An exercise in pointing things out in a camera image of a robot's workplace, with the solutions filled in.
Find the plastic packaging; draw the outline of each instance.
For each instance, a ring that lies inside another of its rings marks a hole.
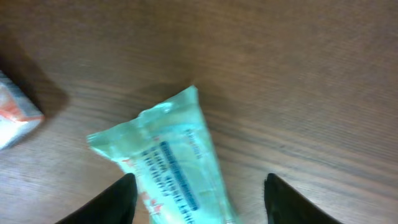
[[[43,120],[43,114],[0,71],[0,149],[31,132]]]
[[[90,146],[136,175],[157,224],[235,224],[213,143],[187,88],[138,118],[88,136]]]

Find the brown wooden surface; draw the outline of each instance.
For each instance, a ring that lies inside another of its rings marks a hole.
[[[48,117],[0,152],[0,223],[53,223],[122,176],[87,134],[195,84],[244,223],[275,172],[347,224],[398,223],[395,0],[0,2],[1,69]],[[147,223],[139,203],[134,223]]]

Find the dark blue label stripe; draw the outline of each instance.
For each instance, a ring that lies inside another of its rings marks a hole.
[[[170,164],[170,169],[175,179],[177,180],[182,190],[182,193],[185,196],[185,200],[187,201],[188,206],[192,209],[192,211],[198,210],[198,203],[195,200],[194,196],[192,195],[192,191],[190,186],[188,185],[187,178],[185,178],[184,174],[182,173],[180,165],[175,159],[173,152],[170,150],[168,142],[166,141],[161,142],[160,148]]]

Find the teal wrapper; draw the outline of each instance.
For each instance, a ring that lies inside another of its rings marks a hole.
[[[87,140],[136,175],[153,223],[238,223],[194,86]]]

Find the dark object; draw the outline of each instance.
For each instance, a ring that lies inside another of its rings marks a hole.
[[[133,174],[126,174],[57,224],[131,224],[136,202],[136,178]]]
[[[341,224],[276,174],[268,174],[264,186],[268,224]]]

